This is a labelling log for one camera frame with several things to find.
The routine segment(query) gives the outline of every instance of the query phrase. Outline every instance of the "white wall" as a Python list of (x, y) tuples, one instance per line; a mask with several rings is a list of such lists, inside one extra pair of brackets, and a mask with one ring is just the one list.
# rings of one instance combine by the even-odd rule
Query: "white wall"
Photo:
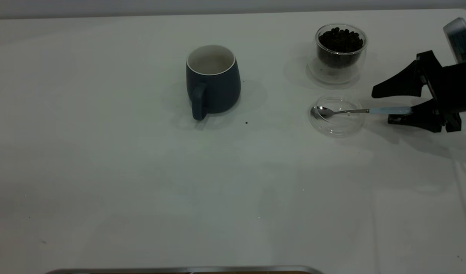
[(0, 0), (0, 19), (466, 7), (466, 0)]

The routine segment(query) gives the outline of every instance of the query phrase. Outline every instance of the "mug handle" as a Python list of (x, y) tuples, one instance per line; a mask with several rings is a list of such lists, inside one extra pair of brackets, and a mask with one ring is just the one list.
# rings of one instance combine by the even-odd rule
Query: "mug handle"
[(198, 83), (198, 85), (194, 88), (193, 96), (192, 96), (192, 104), (193, 104), (193, 117), (198, 121), (202, 121), (207, 113), (207, 109), (203, 106), (204, 97), (206, 91), (206, 84)]

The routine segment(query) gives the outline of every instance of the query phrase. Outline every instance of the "mug rim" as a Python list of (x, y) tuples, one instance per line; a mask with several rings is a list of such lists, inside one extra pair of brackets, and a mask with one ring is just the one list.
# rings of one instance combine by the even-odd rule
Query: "mug rim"
[[(204, 48), (204, 47), (210, 47), (210, 46), (217, 46), (217, 47), (221, 47), (221, 48), (224, 48), (226, 49), (228, 52), (230, 52), (232, 55), (233, 55), (233, 62), (231, 63), (230, 67), (228, 67), (226, 70), (222, 71), (222, 72), (219, 72), (219, 73), (213, 73), (213, 74), (206, 74), (206, 73), (200, 73), (198, 71), (195, 71), (193, 68), (191, 68), (191, 66), (189, 65), (189, 57), (191, 57), (191, 54), (193, 54), (196, 50), (198, 49), (201, 49), (201, 48)], [(225, 73), (226, 71), (230, 70), (235, 64), (236, 64), (236, 56), (234, 54), (234, 52), (231, 50), (231, 49), (228, 49), (227, 47), (225, 46), (222, 46), (222, 45), (205, 45), (205, 46), (201, 46), (201, 47), (198, 47), (198, 48), (195, 48), (193, 49), (191, 52), (189, 52), (189, 54), (187, 54), (187, 57), (186, 57), (186, 64), (187, 64), (187, 67), (192, 70), (194, 73), (197, 73), (197, 74), (200, 74), (200, 75), (204, 75), (204, 76), (215, 76), (215, 75), (219, 75), (219, 74), (223, 74)]]

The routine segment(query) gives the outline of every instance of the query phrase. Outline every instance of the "coffee bean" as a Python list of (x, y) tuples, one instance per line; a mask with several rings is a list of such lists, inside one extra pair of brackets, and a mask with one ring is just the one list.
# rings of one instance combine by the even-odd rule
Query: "coffee bean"
[[(318, 40), (327, 49), (346, 53), (355, 52), (363, 47), (364, 42), (359, 36), (355, 31), (350, 32), (348, 29), (340, 30), (336, 27), (320, 35)], [(319, 48), (318, 57), (329, 67), (342, 68), (354, 64), (360, 57), (360, 53), (342, 56)]]

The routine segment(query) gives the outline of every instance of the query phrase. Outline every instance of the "spoon handle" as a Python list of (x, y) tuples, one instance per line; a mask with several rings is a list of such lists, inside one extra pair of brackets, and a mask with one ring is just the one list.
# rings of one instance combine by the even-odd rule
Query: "spoon handle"
[(405, 115), (412, 112), (411, 107), (371, 108), (369, 113)]
[(367, 108), (367, 109), (353, 109), (337, 111), (334, 114), (339, 113), (375, 113), (375, 114), (409, 114), (412, 112), (411, 107), (389, 107), (389, 108)]

